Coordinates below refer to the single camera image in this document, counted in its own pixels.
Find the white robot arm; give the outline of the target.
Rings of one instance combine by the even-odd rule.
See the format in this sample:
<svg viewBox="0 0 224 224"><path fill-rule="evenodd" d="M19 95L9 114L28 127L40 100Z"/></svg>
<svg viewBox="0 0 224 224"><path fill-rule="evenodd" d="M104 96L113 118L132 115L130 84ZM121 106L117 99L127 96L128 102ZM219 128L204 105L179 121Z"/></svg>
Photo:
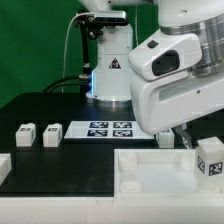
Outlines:
<svg viewBox="0 0 224 224"><path fill-rule="evenodd" d="M147 134L224 108L224 0L78 0L98 36L98 63L87 97L100 104L130 101ZM138 47L119 5L158 7L159 29Z"/></svg>

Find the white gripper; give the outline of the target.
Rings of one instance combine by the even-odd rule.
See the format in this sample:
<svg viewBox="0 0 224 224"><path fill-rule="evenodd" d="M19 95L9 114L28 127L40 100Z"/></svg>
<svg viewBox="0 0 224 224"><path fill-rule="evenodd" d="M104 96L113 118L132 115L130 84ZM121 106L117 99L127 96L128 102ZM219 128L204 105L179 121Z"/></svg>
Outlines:
<svg viewBox="0 0 224 224"><path fill-rule="evenodd" d="M154 81L139 75L131 80L135 119L147 134L176 127L187 149L191 136L183 124L224 108L224 72L195 77L187 70Z"/></svg>

